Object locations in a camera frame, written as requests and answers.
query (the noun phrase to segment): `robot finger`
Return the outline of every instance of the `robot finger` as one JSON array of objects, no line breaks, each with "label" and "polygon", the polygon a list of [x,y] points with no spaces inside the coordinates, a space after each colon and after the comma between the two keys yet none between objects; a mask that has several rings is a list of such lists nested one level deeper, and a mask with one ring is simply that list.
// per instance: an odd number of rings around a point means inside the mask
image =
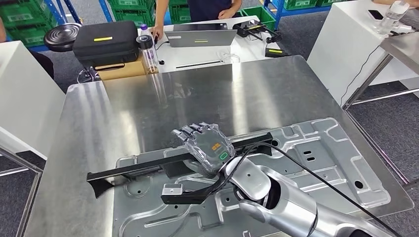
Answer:
[{"label": "robot finger", "polygon": [[206,122],[200,122],[199,125],[201,125],[202,127],[209,127],[209,124]]},{"label": "robot finger", "polygon": [[179,131],[177,129],[173,129],[172,133],[176,135],[178,138],[180,138],[182,141],[186,142],[189,139],[189,136],[187,136],[184,132]]},{"label": "robot finger", "polygon": [[191,128],[193,128],[194,130],[196,130],[197,132],[201,132],[202,131],[202,127],[193,123],[192,125],[190,125]]},{"label": "robot finger", "polygon": [[190,136],[190,137],[194,137],[194,132],[196,132],[195,129],[189,127],[189,126],[183,126],[182,127],[182,131],[184,133],[186,133],[186,135]]}]

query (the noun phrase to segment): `clear plastic bottle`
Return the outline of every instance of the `clear plastic bottle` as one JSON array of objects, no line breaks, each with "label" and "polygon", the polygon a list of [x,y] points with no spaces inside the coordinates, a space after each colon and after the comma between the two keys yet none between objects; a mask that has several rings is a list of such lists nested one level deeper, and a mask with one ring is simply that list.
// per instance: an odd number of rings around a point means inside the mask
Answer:
[{"label": "clear plastic bottle", "polygon": [[406,11],[409,9],[409,4],[403,0],[395,1],[385,13],[384,18],[381,20],[378,26],[378,33],[381,35],[387,35],[396,23],[403,17]]},{"label": "clear plastic bottle", "polygon": [[138,47],[141,49],[143,65],[147,74],[158,73],[157,53],[153,47],[153,38],[149,35],[137,37]]},{"label": "clear plastic bottle", "polygon": [[141,36],[150,36],[151,38],[153,38],[153,35],[151,34],[150,29],[148,29],[146,24],[141,24],[140,29],[141,29],[141,32],[140,32]]}]

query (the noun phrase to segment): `silver robotic arm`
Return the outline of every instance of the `silver robotic arm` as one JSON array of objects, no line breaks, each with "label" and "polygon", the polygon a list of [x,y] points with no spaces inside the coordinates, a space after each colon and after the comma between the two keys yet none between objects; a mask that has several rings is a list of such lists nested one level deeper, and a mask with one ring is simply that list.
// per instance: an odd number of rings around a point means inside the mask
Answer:
[{"label": "silver robotic arm", "polygon": [[237,187],[242,211],[291,237],[393,237],[365,219],[317,203],[280,173],[234,157],[233,146],[216,124],[193,124],[173,133],[199,161],[186,162],[189,168],[207,177],[228,177]]},{"label": "silver robotic arm", "polygon": [[392,237],[365,219],[317,203],[291,179],[264,166],[260,170],[272,183],[268,207],[243,199],[240,209],[292,237]]}]

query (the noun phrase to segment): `black stool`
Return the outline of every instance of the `black stool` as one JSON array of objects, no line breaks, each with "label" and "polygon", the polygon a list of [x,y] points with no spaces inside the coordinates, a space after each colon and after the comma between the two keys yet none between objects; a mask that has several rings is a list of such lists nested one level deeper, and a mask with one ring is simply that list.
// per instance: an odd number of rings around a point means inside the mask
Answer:
[{"label": "black stool", "polygon": [[[45,34],[43,42],[49,50],[54,52],[72,51],[81,26],[79,23],[65,23],[54,27]],[[84,77],[84,81],[79,81],[80,76]],[[98,75],[93,67],[84,67],[77,76],[77,83],[87,82],[88,80],[94,81],[95,78],[98,78]]]}]

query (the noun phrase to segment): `black carrying case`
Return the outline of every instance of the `black carrying case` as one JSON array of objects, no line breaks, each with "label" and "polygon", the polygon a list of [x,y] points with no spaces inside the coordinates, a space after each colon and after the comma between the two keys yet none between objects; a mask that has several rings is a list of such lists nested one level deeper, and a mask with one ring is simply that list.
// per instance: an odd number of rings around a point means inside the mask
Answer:
[{"label": "black carrying case", "polygon": [[133,21],[82,26],[73,52],[85,67],[128,63],[139,55],[137,28]]}]

